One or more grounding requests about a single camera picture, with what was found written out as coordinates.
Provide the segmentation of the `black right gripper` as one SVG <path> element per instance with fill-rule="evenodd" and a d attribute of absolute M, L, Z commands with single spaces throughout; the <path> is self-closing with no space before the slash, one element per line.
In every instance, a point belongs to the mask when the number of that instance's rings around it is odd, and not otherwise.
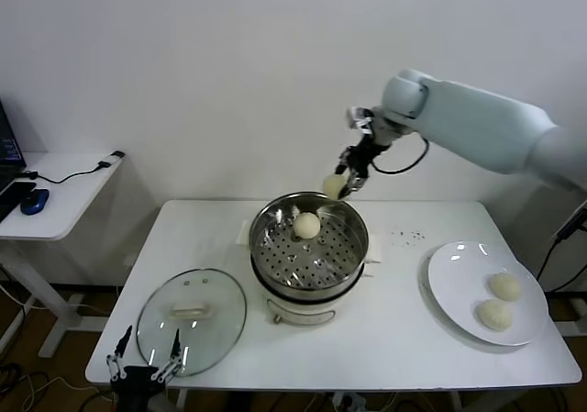
<path fill-rule="evenodd" d="M 341 188 L 342 199 L 363 187 L 369 176 L 369 165 L 376 157 L 389 149 L 389 145 L 377 144 L 373 135 L 363 135 L 357 145 L 348 146 L 343 150 L 335 168 L 335 174 L 349 171 L 348 179 Z"/>

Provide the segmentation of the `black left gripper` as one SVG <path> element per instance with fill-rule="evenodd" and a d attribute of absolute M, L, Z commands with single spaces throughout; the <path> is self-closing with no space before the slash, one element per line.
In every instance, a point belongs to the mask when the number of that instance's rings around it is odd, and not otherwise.
<path fill-rule="evenodd" d="M 169 360 L 160 368 L 152 366 L 124 366 L 123 357 L 132 333 L 128 326 L 113 353 L 106 356 L 111 386 L 115 392 L 161 392 L 183 367 L 180 330 L 175 332 Z"/>

